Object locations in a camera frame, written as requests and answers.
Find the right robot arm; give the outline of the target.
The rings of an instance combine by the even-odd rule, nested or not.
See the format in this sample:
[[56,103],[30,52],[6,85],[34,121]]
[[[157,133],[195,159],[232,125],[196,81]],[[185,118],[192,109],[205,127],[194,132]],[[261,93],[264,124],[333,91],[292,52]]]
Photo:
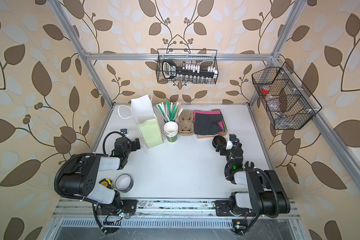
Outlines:
[[275,219],[291,211],[290,200],[274,170],[261,170],[253,162],[244,162],[242,144],[235,134],[226,140],[222,136],[213,138],[213,147],[227,163],[224,174],[234,185],[247,187],[247,192],[233,192],[227,201],[215,201],[218,217],[244,217],[233,222],[232,231],[244,236],[260,216]]

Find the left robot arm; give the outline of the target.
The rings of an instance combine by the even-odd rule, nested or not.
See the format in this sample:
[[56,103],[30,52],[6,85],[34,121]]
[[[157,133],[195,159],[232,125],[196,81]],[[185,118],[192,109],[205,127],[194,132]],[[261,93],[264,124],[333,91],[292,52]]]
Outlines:
[[54,179],[55,192],[66,199],[91,203],[97,226],[104,234],[112,233],[122,219],[136,212],[137,200],[122,200],[121,194],[129,192],[134,180],[129,174],[121,174],[115,180],[98,180],[98,173],[122,170],[130,153],[141,148],[140,140],[130,140],[123,132],[117,132],[114,149],[106,153],[73,155],[58,170]]

